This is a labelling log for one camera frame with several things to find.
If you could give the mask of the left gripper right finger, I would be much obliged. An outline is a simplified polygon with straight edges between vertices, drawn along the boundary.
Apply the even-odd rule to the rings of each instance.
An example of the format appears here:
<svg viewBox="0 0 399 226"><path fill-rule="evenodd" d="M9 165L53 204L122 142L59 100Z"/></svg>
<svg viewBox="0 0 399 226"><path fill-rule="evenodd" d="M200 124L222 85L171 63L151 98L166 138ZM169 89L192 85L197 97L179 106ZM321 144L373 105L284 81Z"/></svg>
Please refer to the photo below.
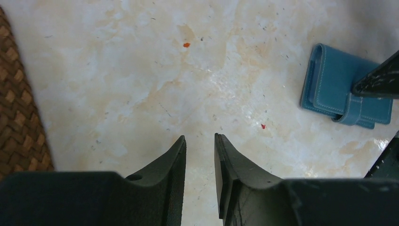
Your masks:
<svg viewBox="0 0 399 226"><path fill-rule="evenodd" d="M240 153L226 135L215 133L214 139L218 216L224 226L232 226L234 209L243 190L263 191L282 179Z"/></svg>

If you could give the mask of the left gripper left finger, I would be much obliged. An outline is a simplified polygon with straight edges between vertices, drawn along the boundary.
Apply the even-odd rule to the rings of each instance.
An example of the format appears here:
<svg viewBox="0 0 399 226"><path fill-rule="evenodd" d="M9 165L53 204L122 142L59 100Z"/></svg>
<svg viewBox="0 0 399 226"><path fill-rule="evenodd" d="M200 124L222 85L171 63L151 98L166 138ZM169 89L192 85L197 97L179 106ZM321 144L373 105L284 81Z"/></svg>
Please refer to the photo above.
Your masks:
<svg viewBox="0 0 399 226"><path fill-rule="evenodd" d="M186 140L180 136L159 158L129 175L134 185L134 226L179 226L182 222Z"/></svg>

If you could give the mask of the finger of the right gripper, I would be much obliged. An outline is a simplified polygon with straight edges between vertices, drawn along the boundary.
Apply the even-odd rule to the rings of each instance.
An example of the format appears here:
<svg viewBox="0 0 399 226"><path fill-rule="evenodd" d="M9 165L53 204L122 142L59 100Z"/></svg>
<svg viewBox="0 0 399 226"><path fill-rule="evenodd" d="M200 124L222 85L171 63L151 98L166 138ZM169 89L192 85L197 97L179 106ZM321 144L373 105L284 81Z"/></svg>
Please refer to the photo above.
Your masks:
<svg viewBox="0 0 399 226"><path fill-rule="evenodd" d="M389 142L365 178L399 178L399 132Z"/></svg>
<svg viewBox="0 0 399 226"><path fill-rule="evenodd" d="M360 79L351 89L359 97L399 98L399 53L396 52L382 64Z"/></svg>

